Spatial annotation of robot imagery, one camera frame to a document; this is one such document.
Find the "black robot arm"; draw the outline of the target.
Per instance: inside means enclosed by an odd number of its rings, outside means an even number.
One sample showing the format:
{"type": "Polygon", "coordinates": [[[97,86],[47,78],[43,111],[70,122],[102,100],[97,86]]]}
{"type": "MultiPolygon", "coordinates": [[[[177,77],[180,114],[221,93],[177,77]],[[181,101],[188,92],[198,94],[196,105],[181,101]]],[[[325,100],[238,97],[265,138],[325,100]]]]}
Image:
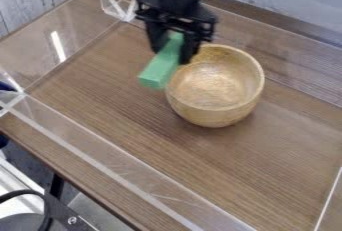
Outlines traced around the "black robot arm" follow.
{"type": "Polygon", "coordinates": [[[181,63],[189,64],[204,41],[214,37],[217,15],[201,0],[137,0],[137,18],[146,24],[152,49],[158,53],[169,42],[169,32],[184,35],[181,63]]]}

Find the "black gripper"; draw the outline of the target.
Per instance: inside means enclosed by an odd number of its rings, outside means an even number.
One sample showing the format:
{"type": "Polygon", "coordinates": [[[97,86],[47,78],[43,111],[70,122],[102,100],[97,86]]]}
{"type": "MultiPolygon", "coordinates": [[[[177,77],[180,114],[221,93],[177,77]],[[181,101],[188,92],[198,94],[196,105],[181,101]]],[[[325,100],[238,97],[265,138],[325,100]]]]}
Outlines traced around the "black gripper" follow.
{"type": "Polygon", "coordinates": [[[137,18],[146,23],[152,49],[158,53],[169,42],[169,30],[184,33],[180,63],[190,63],[201,41],[212,41],[217,15],[202,3],[162,5],[160,0],[137,0],[137,18]]]}

